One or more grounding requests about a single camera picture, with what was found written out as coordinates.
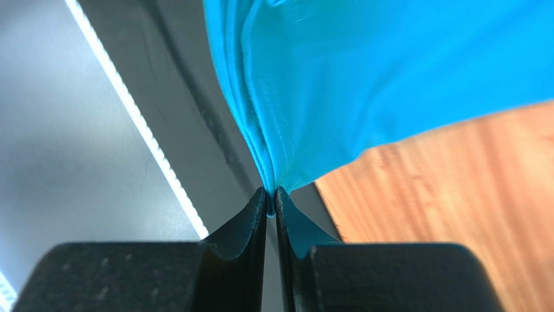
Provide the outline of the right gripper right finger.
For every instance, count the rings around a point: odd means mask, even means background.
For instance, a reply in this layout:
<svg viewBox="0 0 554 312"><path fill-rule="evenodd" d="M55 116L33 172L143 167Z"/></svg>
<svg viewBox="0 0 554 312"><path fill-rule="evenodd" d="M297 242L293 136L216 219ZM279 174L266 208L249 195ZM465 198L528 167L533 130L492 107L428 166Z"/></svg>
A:
<svg viewBox="0 0 554 312"><path fill-rule="evenodd" d="M502 311L482 263L452 243L346 244L275 193L285 311Z"/></svg>

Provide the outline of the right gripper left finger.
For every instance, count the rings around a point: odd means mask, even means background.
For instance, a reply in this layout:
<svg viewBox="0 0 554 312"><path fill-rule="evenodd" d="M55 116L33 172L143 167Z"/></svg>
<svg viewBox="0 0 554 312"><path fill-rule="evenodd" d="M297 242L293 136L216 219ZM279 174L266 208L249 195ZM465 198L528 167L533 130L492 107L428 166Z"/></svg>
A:
<svg viewBox="0 0 554 312"><path fill-rule="evenodd" d="M198 242L74 242L41 258L15 311L260 311L267 193Z"/></svg>

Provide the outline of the teal blue t-shirt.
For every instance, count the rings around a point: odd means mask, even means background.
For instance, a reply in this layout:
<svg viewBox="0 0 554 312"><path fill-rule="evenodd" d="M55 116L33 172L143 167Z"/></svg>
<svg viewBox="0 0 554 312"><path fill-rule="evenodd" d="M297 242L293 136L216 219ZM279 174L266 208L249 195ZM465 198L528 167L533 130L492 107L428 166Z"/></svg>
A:
<svg viewBox="0 0 554 312"><path fill-rule="evenodd" d="M553 99L552 1L204 1L264 189L365 150Z"/></svg>

